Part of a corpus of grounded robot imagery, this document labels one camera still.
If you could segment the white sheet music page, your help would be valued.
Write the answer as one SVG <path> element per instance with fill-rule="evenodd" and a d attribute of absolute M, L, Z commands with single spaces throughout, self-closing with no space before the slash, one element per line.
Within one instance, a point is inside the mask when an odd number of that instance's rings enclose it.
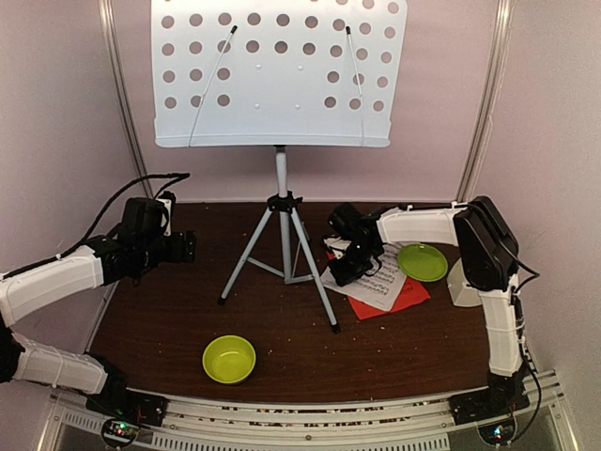
<path fill-rule="evenodd" d="M 320 280 L 325 288 L 378 310 L 390 312 L 407 279 L 398 264 L 398 254 L 402 248 L 402 244 L 385 244 L 384 254 L 379 258 L 382 267 L 371 277 L 364 275 L 351 284 L 340 287 L 336 284 L 331 270 L 327 268 L 321 274 Z"/>

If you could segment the light blue music stand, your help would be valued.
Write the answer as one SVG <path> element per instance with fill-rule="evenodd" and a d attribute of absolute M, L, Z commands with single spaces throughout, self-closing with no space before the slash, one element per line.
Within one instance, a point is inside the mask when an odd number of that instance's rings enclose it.
<path fill-rule="evenodd" d="M 155 1 L 154 133 L 160 148 L 272 146 L 281 235 L 301 231 L 286 149 L 385 148 L 404 1 Z"/>

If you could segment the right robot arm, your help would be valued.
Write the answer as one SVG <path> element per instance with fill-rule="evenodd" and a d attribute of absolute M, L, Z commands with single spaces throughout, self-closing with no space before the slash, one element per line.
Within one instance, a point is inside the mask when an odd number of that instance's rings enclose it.
<path fill-rule="evenodd" d="M 492 199 L 485 195 L 468 203 L 439 206 L 400 204 L 363 214 L 352 204 L 338 205 L 328 218 L 346 242 L 342 254 L 329 263 L 340 287 L 372 270 L 387 244 L 412 242 L 448 244 L 460 255 L 463 278 L 484 308 L 489 348 L 489 374 L 500 380 L 481 397 L 487 413 L 503 413 L 517 399 L 510 380 L 524 376 L 524 319 L 519 299 L 524 263 L 516 236 Z"/>

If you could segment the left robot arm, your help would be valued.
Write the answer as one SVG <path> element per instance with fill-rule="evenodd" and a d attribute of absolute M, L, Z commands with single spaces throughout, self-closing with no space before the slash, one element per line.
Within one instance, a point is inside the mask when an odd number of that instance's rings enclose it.
<path fill-rule="evenodd" d="M 121 220 L 105 235 L 90 226 L 67 250 L 1 276 L 1 380 L 31 381 L 97 395 L 115 417 L 129 415 L 135 398 L 125 376 L 101 357 L 43 345 L 13 332 L 30 314 L 80 292 L 124 278 L 139 283 L 163 263 L 192 263 L 196 236 L 172 228 L 177 199 L 170 187 L 187 173 L 148 175 L 163 181 L 152 197 L 132 197 Z"/>

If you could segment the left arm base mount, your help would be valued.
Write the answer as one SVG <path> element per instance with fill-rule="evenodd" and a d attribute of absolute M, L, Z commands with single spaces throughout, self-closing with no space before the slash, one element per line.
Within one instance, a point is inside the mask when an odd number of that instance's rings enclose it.
<path fill-rule="evenodd" d="M 107 373 L 107 379 L 98 394 L 82 395 L 88 410 L 107 416 L 100 427 L 100 437 L 112 450 L 123 450 L 132 445 L 143 429 L 159 427 L 166 414 L 166 397 L 133 391 L 127 376 L 115 365 L 97 355 Z"/>

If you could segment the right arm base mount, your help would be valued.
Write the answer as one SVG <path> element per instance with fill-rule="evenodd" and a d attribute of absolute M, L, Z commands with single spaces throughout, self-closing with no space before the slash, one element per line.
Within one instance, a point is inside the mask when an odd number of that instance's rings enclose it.
<path fill-rule="evenodd" d="M 530 406 L 523 378 L 523 371 L 511 377 L 489 372 L 486 388 L 451 396 L 449 406 L 455 425 L 474 423 L 486 445 L 510 445 L 518 435 L 516 412 Z"/>

